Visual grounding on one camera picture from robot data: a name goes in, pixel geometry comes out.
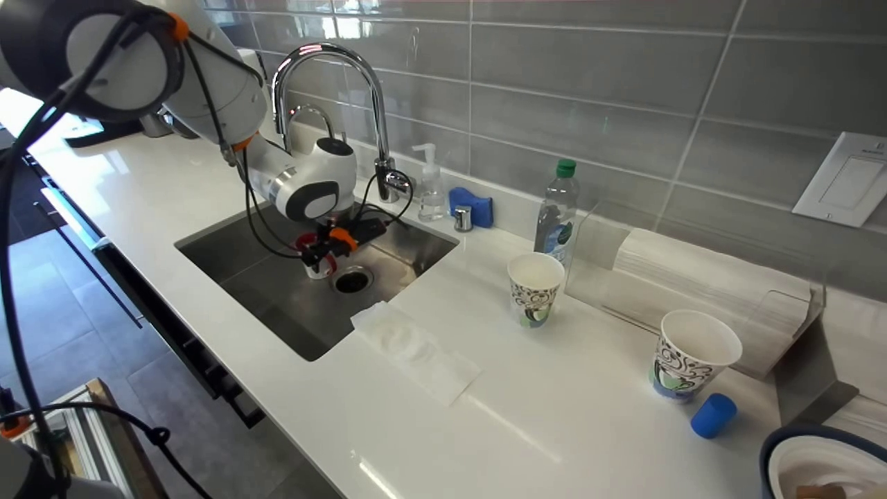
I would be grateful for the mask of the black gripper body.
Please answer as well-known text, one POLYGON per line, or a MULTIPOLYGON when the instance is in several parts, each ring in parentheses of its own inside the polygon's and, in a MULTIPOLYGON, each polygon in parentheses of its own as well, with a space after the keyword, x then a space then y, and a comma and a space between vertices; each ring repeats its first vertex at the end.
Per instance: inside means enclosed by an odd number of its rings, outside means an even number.
POLYGON ((320 225, 298 238, 298 254, 310 276, 334 274, 355 249, 357 238, 341 225, 320 225))

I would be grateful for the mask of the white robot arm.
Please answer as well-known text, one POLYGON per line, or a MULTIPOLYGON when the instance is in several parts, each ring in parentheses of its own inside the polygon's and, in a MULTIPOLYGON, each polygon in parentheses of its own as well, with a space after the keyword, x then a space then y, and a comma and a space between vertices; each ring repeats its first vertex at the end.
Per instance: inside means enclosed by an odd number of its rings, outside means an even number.
POLYGON ((267 82, 195 0, 3 0, 3 82, 43 107, 26 123, 5 163, 65 117, 140 120, 170 107, 210 138, 284 215, 313 221, 294 254, 313 271, 357 249, 334 221, 352 206, 355 166, 291 160, 262 135, 267 82))

